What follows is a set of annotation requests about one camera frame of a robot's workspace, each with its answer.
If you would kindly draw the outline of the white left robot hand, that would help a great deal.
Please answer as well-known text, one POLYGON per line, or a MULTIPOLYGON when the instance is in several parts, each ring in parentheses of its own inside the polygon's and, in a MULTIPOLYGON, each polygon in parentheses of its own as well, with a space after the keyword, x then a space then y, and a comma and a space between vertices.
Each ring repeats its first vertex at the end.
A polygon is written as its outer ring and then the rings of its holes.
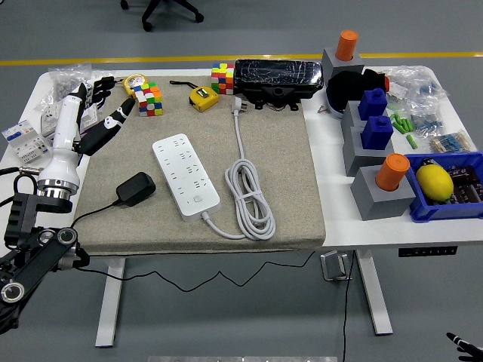
POLYGON ((127 98, 111 115, 95 124, 81 137, 81 119, 88 100, 88 88, 81 83, 63 98, 55 128, 52 159, 38 176, 41 191, 59 188, 75 194, 80 186, 77 166, 81 155, 92 156, 103 148, 122 128, 135 105, 127 98))

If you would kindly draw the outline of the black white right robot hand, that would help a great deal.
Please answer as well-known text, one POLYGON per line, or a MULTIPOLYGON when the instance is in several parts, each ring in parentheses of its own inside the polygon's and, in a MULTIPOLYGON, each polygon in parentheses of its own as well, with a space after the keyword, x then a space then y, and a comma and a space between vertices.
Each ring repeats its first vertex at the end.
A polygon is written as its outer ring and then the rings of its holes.
POLYGON ((457 350, 462 353, 458 357, 460 361, 482 362, 482 348, 469 343, 453 333, 446 333, 446 336, 457 345, 457 350))

